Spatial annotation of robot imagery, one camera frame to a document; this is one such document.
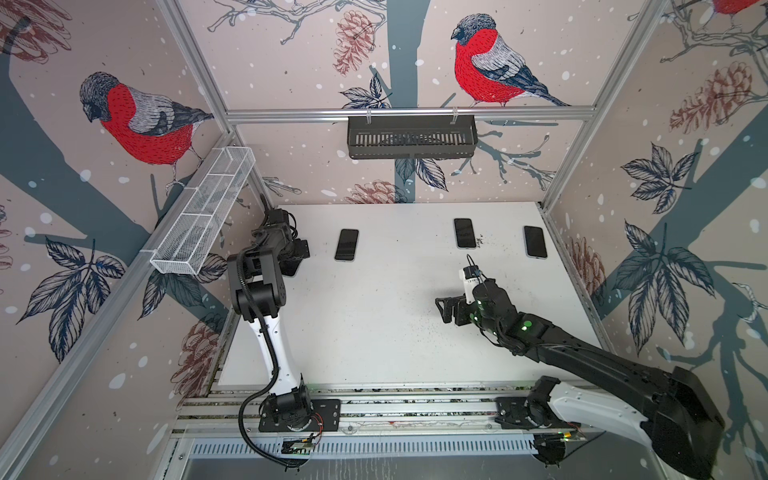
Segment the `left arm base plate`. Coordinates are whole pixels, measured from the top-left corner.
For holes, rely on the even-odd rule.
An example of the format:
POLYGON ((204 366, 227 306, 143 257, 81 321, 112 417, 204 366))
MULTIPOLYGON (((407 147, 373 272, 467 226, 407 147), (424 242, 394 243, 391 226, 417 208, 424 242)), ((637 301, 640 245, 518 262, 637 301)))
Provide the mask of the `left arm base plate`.
POLYGON ((312 400, 309 407, 273 414, 265 410, 259 422, 260 433, 320 433, 336 432, 339 428, 341 401, 312 400))

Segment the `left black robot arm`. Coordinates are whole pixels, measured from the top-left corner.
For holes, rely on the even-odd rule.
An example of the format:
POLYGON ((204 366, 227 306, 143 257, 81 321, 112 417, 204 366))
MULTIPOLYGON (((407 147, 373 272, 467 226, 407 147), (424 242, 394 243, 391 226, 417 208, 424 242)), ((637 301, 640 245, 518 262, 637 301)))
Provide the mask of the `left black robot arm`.
POLYGON ((282 209, 267 211, 252 236, 251 246, 227 258, 232 308, 256 335, 269 370, 260 414, 298 429, 314 411, 303 377, 292 368, 279 310, 287 301, 284 277, 294 276, 309 257, 308 242, 299 238, 295 217, 282 209))

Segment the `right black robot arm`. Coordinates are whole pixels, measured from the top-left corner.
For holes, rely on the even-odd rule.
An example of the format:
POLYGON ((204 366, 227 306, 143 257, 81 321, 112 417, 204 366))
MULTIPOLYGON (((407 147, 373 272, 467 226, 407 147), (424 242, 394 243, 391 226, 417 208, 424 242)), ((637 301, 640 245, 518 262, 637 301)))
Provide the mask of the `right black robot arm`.
POLYGON ((724 420, 701 380, 690 370, 665 371, 595 347, 553 322, 519 311, 495 280, 466 278, 464 294, 435 305, 444 323, 472 324, 493 345, 576 375, 588 393, 542 377, 529 395, 530 417, 548 424, 588 424, 651 448, 691 479, 707 479, 716 463, 724 420))

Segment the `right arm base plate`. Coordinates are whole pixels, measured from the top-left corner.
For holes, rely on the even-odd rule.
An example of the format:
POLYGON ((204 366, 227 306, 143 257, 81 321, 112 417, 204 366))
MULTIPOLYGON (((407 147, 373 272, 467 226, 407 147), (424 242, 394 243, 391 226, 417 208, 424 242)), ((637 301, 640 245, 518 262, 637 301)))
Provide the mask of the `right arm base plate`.
POLYGON ((504 430, 573 429, 546 402, 526 397, 498 397, 494 421, 504 430))

